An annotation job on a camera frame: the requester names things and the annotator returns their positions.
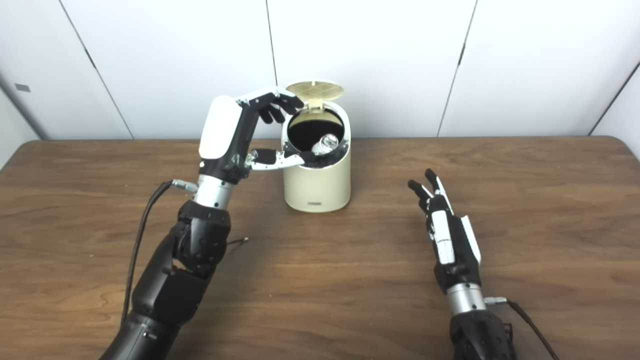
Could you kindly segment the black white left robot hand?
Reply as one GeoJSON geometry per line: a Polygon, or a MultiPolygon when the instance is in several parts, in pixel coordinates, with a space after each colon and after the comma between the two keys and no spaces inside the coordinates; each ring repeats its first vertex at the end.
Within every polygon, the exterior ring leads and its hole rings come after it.
{"type": "Polygon", "coordinates": [[[199,141],[199,174],[237,185],[249,176],[245,160],[258,121],[266,125],[285,122],[304,107],[293,92],[279,86],[245,95],[217,96],[210,105],[199,141]]]}

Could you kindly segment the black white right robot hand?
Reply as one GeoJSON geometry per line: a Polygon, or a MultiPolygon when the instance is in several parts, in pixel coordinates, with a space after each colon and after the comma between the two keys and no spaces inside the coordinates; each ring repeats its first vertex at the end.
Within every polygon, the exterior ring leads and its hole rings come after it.
{"type": "Polygon", "coordinates": [[[460,284],[481,286],[482,255],[469,217],[455,214],[441,178],[431,168],[427,168],[424,175],[432,190],[413,179],[407,186],[418,196],[418,207],[425,213],[439,288],[446,293],[460,284]]]}

